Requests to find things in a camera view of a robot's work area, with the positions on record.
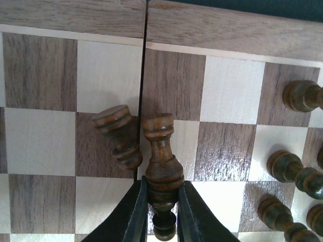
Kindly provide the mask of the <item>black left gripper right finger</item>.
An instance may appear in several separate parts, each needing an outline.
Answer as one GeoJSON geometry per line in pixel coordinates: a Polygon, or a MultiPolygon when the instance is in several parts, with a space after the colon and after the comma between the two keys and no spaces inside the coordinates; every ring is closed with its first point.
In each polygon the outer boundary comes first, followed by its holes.
{"type": "Polygon", "coordinates": [[[238,241],[214,216],[190,181],[179,188],[178,241],[238,241]]]}

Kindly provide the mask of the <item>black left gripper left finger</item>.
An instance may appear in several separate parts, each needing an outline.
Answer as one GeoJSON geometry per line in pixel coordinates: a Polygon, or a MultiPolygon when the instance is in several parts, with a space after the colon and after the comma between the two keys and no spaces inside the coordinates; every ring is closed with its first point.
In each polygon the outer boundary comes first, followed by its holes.
{"type": "Polygon", "coordinates": [[[137,180],[109,217],[83,241],[147,241],[147,180],[137,180]]]}

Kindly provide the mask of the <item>dark bishop piece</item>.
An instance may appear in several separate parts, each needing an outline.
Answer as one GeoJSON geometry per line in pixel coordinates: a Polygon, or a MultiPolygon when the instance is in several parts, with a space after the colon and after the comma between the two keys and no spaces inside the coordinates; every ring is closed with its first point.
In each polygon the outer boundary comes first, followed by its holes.
{"type": "Polygon", "coordinates": [[[155,210],[153,231],[161,241],[171,240],[176,233],[176,216],[171,211],[178,201],[178,190],[184,183],[183,166],[171,149],[174,118],[170,113],[159,113],[142,119],[145,138],[151,145],[151,158],[145,172],[148,202],[155,210]]]}

